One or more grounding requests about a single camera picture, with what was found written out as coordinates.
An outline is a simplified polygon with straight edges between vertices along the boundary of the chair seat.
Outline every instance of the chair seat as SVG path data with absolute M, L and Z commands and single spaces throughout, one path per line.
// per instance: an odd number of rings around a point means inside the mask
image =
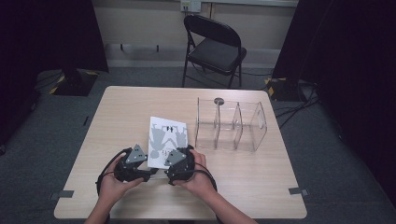
M 247 50 L 241 48 L 241 56 L 243 60 L 247 55 Z M 204 39 L 198 46 L 189 54 L 189 61 L 199 65 L 212 68 L 213 70 L 220 70 L 223 75 L 231 75 L 231 72 L 238 66 L 236 60 L 238 56 L 238 48 L 222 44 L 212 39 Z

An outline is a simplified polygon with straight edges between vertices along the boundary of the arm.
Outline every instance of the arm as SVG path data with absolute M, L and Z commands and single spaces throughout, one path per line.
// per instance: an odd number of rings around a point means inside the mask
M 108 167 L 106 171 L 107 175 L 105 175 L 102 180 L 99 199 L 91 211 L 91 214 L 88 216 L 87 220 L 85 220 L 85 224 L 105 223 L 111 208 L 122 198 L 124 193 L 128 189 L 136 187 L 143 182 L 143 178 L 138 178 L 127 183 L 122 183 L 116 179 L 113 172 L 117 162 L 119 162 L 121 158 L 122 156 L 116 158 Z
M 194 155 L 195 163 L 206 167 L 204 154 L 198 153 L 195 150 L 191 150 L 191 153 Z M 195 165 L 195 169 L 205 170 L 200 165 Z M 217 193 L 209 178 L 204 174 L 195 173 L 189 181 L 175 180 L 174 184 L 187 189 L 204 201 L 224 223 L 257 223 Z

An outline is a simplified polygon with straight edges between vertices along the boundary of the gray carpet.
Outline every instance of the gray carpet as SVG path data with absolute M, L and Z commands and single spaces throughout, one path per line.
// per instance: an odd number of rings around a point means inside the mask
M 269 74 L 268 69 L 244 69 Z M 42 73 L 49 77 L 57 71 Z M 0 223 L 81 223 L 53 216 L 53 192 L 63 189 L 96 107 L 107 86 L 180 87 L 182 68 L 110 68 L 101 73 L 87 97 L 55 96 L 48 92 L 57 76 L 40 82 L 42 96 L 30 117 L 7 143 L 0 157 Z M 222 88 L 190 79 L 188 88 Z M 216 77 L 224 82 L 223 77 Z M 264 88 L 268 76 L 244 74 L 244 90 Z M 304 87 L 308 95 L 310 87 Z M 301 103 L 273 102 L 276 114 Z M 279 125 L 290 114 L 279 118 Z M 281 129 L 297 181 L 310 195 L 304 197 L 308 215 L 302 220 L 259 220 L 260 223 L 396 223 L 396 211 L 359 157 L 343 144 L 321 104 L 302 109 Z M 112 223 L 166 223 L 166 221 Z

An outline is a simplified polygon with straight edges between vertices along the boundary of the black chair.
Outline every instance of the black chair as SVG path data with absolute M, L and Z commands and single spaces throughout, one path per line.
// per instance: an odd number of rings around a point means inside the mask
M 239 67 L 237 77 L 239 77 L 240 87 L 242 85 L 242 61 L 247 55 L 247 50 L 241 47 L 241 39 L 236 31 L 226 24 L 198 15 L 185 17 L 184 26 L 187 30 L 188 44 L 182 87 L 184 87 L 186 77 L 189 77 L 186 75 L 188 62 L 202 66 L 204 71 L 207 68 L 224 76 L 230 76 L 228 89 L 231 88 L 233 77 L 236 76 L 236 68 Z M 205 39 L 195 45 L 191 33 Z

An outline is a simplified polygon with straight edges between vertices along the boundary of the chair backrest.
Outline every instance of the chair backrest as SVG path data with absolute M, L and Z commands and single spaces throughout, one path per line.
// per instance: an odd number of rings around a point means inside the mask
M 184 26 L 189 35 L 191 35 L 190 32 L 193 32 L 226 45 L 241 47 L 238 33 L 224 23 L 199 15 L 188 15 L 184 18 Z

